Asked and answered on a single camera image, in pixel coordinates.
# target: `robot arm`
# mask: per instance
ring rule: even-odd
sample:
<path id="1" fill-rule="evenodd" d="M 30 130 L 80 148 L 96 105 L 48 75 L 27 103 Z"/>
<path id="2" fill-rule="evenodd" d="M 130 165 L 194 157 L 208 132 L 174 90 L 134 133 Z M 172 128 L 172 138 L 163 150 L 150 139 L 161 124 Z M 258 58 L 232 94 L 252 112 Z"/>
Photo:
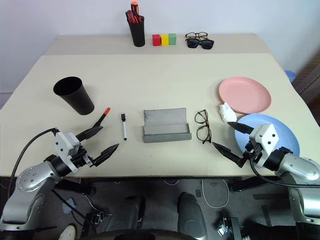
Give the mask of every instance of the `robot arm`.
<path id="1" fill-rule="evenodd" d="M 306 237 L 307 234 L 311 234 L 309 230 L 312 229 L 315 231 L 314 239 L 318 239 L 320 237 L 320 165 L 311 159 L 293 155 L 285 147 L 274 150 L 279 137 L 272 124 L 258 125 L 254 129 L 237 122 L 228 122 L 228 124 L 237 131 L 250 134 L 243 156 L 238 157 L 230 149 L 213 142 L 215 148 L 240 168 L 249 160 L 252 170 L 258 177 L 262 176 L 256 171 L 254 163 L 258 168 L 265 167 L 274 171 L 283 181 L 277 184 L 288 187 L 291 211 L 298 234 Z"/>
<path id="2" fill-rule="evenodd" d="M 15 190 L 4 206 L 0 231 L 34 231 L 39 226 L 39 215 L 44 208 L 45 196 L 70 172 L 88 165 L 98 166 L 107 160 L 119 144 L 108 147 L 99 157 L 92 159 L 81 141 L 97 134 L 102 126 L 94 126 L 79 135 L 72 132 L 55 133 L 54 149 L 44 162 L 27 168 L 17 178 Z"/>

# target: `plate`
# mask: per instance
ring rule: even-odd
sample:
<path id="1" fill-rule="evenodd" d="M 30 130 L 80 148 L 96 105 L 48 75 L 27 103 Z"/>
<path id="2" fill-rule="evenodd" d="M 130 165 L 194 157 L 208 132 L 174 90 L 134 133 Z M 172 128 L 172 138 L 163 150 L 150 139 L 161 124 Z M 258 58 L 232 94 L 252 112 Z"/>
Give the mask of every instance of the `plate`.
<path id="1" fill-rule="evenodd" d="M 285 147 L 290 149 L 294 155 L 300 155 L 300 146 L 295 134 L 278 119 L 264 114 L 249 114 L 238 120 L 238 123 L 246 124 L 252 128 L 255 128 L 259 124 L 273 124 L 279 136 L 279 141 L 275 145 L 275 148 Z M 235 130 L 234 135 L 241 152 L 245 152 L 245 146 L 249 142 L 249 134 L 243 134 Z"/>
<path id="2" fill-rule="evenodd" d="M 225 79 L 219 86 L 220 98 L 236 112 L 255 114 L 271 104 L 268 90 L 259 82 L 243 76 Z"/>

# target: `glasses lens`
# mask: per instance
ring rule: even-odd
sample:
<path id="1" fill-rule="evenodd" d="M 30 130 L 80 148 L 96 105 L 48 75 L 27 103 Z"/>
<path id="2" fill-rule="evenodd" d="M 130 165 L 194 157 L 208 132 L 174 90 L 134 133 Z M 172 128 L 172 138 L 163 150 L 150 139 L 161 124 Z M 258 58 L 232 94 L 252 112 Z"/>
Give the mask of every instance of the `glasses lens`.
<path id="1" fill-rule="evenodd" d="M 187 35 L 186 35 L 187 38 L 196 38 L 196 34 L 194 32 L 189 32 Z"/>
<path id="2" fill-rule="evenodd" d="M 191 48 L 191 49 L 195 49 L 196 47 L 198 47 L 199 45 L 199 40 L 198 39 L 195 39 L 195 38 L 189 38 L 187 41 L 186 41 L 187 45 L 188 45 L 188 48 Z"/>
<path id="3" fill-rule="evenodd" d="M 214 42 L 213 41 L 209 41 L 209 40 L 203 40 L 201 42 L 201 46 L 204 49 L 212 49 L 212 47 L 214 46 Z"/>
<path id="4" fill-rule="evenodd" d="M 199 38 L 207 38 L 208 37 L 208 33 L 202 31 L 202 32 L 199 32 Z"/>
<path id="5" fill-rule="evenodd" d="M 195 115 L 194 120 L 198 124 L 204 124 L 208 120 L 208 113 L 207 111 L 200 111 Z"/>
<path id="6" fill-rule="evenodd" d="M 196 137 L 201 141 L 211 142 L 211 131 L 207 126 L 201 126 L 196 132 Z"/>

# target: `white cable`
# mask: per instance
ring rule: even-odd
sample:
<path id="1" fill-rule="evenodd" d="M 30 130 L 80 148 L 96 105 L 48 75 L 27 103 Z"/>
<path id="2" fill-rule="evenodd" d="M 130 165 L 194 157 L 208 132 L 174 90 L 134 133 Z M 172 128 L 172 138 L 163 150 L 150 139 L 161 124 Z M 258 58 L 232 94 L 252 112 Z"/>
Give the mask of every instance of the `white cable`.
<path id="1" fill-rule="evenodd" d="M 95 206 L 92 204 L 91 200 L 90 200 L 86 195 L 84 195 L 84 197 L 88 200 L 90 206 L 91 206 L 94 210 L 96 210 L 96 211 L 98 211 L 99 213 L 101 213 L 101 210 L 98 210 L 97 208 L 95 208 Z"/>
<path id="2" fill-rule="evenodd" d="M 205 196 L 205 191 L 204 191 L 204 180 L 203 180 L 203 179 L 201 179 L 201 186 L 202 186 L 202 195 L 203 195 L 203 199 L 204 199 L 205 203 L 206 203 L 210 208 L 212 208 L 212 209 L 220 209 L 220 208 L 223 208 L 223 207 L 225 207 L 225 206 L 228 204 L 228 202 L 229 202 L 229 195 L 230 195 L 229 187 L 228 187 L 228 184 L 226 183 L 226 181 L 225 181 L 225 180 L 222 180 L 222 181 L 223 181 L 223 182 L 224 182 L 224 184 L 226 185 L 226 189 L 227 189 L 227 191 L 228 191 L 228 196 L 227 196 L 227 198 L 226 198 L 225 204 L 223 204 L 223 205 L 221 205 L 221 206 L 211 206 L 211 205 L 208 203 L 208 201 L 207 201 L 207 199 L 206 199 L 206 196 Z"/>
<path id="3" fill-rule="evenodd" d="M 163 180 L 166 184 L 170 185 L 170 186 L 174 186 L 176 185 L 180 180 L 177 180 L 175 183 L 171 184 L 171 183 L 168 183 L 166 180 Z"/>

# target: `black cable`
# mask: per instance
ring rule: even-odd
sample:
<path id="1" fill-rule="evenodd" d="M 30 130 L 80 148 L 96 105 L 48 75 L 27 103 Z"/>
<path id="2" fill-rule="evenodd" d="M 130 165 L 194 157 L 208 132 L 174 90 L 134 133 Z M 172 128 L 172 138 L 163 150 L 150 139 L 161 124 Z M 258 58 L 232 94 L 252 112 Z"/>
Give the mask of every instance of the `black cable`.
<path id="1" fill-rule="evenodd" d="M 84 225 L 76 219 L 76 217 L 75 217 L 75 215 L 74 215 L 74 211 L 71 211 L 71 214 L 72 214 L 73 219 L 74 219 L 79 225 L 81 225 L 81 226 L 83 227 Z"/>
<path id="2" fill-rule="evenodd" d="M 285 183 L 280 183 L 277 181 L 273 181 L 270 180 L 264 176 L 262 176 L 260 173 L 258 173 L 258 171 L 256 170 L 255 166 L 254 166 L 254 159 L 251 158 L 250 159 L 250 167 L 252 169 L 252 171 L 254 172 L 254 174 L 260 178 L 261 180 L 269 183 L 269 184 L 274 184 L 274 185 L 278 185 L 278 186 L 282 186 L 282 187 L 287 187 L 287 188 L 307 188 L 307 189 L 319 189 L 320 185 L 319 184 L 285 184 Z"/>
<path id="3" fill-rule="evenodd" d="M 91 227 L 93 228 L 94 232 L 97 233 L 96 230 L 96 226 L 90 222 L 81 212 L 79 212 L 77 209 L 75 209 L 73 206 L 71 206 L 66 200 L 64 200 L 62 198 L 62 196 L 60 196 L 54 189 L 51 190 L 54 195 L 56 195 L 58 197 L 58 199 L 60 199 L 65 205 L 67 205 L 69 208 L 71 208 L 72 211 L 74 211 L 75 213 L 77 213 L 80 217 L 82 217 L 84 219 L 85 222 L 89 223 L 91 225 Z"/>
<path id="4" fill-rule="evenodd" d="M 10 196 L 11 196 L 11 186 L 12 186 L 12 184 L 13 184 L 13 182 L 14 182 L 14 178 L 15 178 L 15 175 L 16 175 L 16 171 L 17 171 L 17 169 L 18 169 L 19 163 L 20 163 L 23 155 L 25 154 L 27 148 L 28 148 L 37 138 L 39 138 L 40 136 L 42 136 L 42 135 L 44 135 L 44 134 L 46 134 L 46 133 L 49 133 L 49 132 L 52 132 L 54 135 L 56 135 L 56 133 L 59 132 L 59 130 L 58 130 L 57 128 L 50 128 L 50 129 L 48 129 L 48 130 L 45 130 L 45 131 L 39 133 L 38 135 L 36 135 L 35 137 L 33 137 L 33 138 L 25 145 L 25 147 L 24 147 L 23 150 L 21 151 L 21 153 L 20 153 L 20 155 L 19 155 L 19 157 L 18 157 L 18 159 L 17 159 L 17 161 L 16 161 L 16 163 L 15 163 L 15 165 L 14 165 L 14 167 L 13 167 L 12 173 L 11 173 L 10 182 L 9 182 L 9 186 L 8 186 L 8 188 L 9 188 L 9 189 L 8 189 L 8 199 L 9 199 Z"/>

